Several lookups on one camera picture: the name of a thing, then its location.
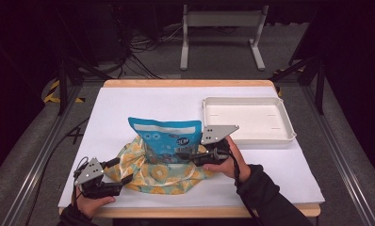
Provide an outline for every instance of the hand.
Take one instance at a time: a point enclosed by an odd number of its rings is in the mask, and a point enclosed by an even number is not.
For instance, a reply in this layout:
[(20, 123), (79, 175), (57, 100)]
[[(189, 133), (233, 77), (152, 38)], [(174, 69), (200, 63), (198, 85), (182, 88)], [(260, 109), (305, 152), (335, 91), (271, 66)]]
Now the hand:
[(76, 203), (79, 211), (81, 211), (87, 218), (93, 218), (100, 207), (115, 201), (115, 198), (111, 196), (97, 200), (86, 198), (81, 194), (79, 186), (76, 187), (76, 197), (78, 197)]
[[(225, 138), (228, 143), (229, 147), (231, 148), (232, 154), (234, 155), (238, 167), (240, 169), (239, 174), (239, 181), (241, 183), (244, 183), (249, 179), (251, 170), (249, 166), (247, 166), (246, 162), (243, 159), (243, 156), (241, 155), (240, 149), (237, 147), (237, 145), (234, 143), (234, 141), (231, 139), (230, 136), (227, 136)], [(228, 157), (222, 164), (215, 165), (215, 164), (204, 164), (203, 165), (205, 170), (213, 171), (213, 172), (223, 172), (228, 177), (235, 178), (235, 165), (234, 160), (231, 157)]]

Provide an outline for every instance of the white tray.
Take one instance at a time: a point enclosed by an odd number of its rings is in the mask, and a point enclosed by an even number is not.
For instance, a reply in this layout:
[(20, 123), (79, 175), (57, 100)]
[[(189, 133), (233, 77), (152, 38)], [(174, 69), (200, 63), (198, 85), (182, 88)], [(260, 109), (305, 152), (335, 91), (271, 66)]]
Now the white tray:
[(277, 97), (208, 97), (203, 100), (205, 125), (238, 125), (237, 144), (288, 142), (296, 133)]

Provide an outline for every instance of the white paper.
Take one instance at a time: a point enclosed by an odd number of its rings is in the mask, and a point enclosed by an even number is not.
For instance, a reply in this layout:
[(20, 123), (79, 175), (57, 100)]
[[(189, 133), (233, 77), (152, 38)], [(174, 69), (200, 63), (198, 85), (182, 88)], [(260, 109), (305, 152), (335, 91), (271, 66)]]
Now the white paper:
[[(128, 117), (157, 121), (204, 121), (203, 99), (206, 97), (274, 97), (271, 87), (211, 88), (101, 88), (73, 168), (59, 201), (70, 203), (73, 171), (87, 156), (107, 161), (131, 142), (136, 133)], [(265, 172), (281, 187), (281, 193), (293, 203), (324, 202), (296, 139), (287, 144), (239, 146), (247, 163), (261, 164)], [(236, 206), (242, 202), (236, 194), (234, 180), (216, 174), (201, 181), (184, 195), (145, 194), (123, 188), (111, 207), (183, 207)]]

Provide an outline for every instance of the snack bag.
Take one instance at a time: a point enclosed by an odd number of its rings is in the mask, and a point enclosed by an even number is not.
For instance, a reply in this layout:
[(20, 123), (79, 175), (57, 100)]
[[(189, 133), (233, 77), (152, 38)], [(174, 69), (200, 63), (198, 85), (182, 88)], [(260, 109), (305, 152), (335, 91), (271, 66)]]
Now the snack bag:
[(189, 157), (198, 152), (201, 121), (154, 121), (132, 117), (128, 121), (143, 139), (150, 164), (188, 163)]

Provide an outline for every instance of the yellow patterned bag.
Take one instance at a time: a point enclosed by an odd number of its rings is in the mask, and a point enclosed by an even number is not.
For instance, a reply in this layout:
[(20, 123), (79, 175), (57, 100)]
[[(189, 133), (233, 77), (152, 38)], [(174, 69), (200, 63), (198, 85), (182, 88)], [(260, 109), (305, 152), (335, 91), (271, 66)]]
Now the yellow patterned bag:
[(130, 189), (144, 193), (179, 195), (188, 192), (212, 172), (188, 164), (149, 164), (146, 160), (145, 145), (137, 136), (126, 144), (118, 154), (120, 163), (105, 169), (105, 175), (119, 182), (122, 178), (134, 174), (132, 182), (125, 185)]

